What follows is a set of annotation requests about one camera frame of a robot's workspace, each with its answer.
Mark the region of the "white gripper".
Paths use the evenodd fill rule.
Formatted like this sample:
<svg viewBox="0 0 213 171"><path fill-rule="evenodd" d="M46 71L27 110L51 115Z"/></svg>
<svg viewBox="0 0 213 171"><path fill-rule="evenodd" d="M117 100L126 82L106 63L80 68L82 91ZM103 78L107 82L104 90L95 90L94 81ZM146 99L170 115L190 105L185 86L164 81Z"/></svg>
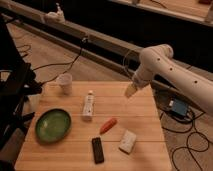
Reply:
<svg viewBox="0 0 213 171"><path fill-rule="evenodd" d="M125 96L130 98L137 89L142 89L152 82L154 74L147 68L139 66L132 77L133 83L129 84L125 90Z"/></svg>

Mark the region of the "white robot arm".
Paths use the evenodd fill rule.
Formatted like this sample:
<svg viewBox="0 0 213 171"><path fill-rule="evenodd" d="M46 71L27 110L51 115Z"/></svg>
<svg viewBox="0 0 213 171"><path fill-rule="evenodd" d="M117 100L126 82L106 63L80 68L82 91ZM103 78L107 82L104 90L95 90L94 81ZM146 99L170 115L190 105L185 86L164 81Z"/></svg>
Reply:
<svg viewBox="0 0 213 171"><path fill-rule="evenodd" d="M132 76L125 96L130 98L151 83L155 75L160 75L204 112L213 115L213 82L173 62L173 54L168 44L143 48L139 55L140 65Z"/></svg>

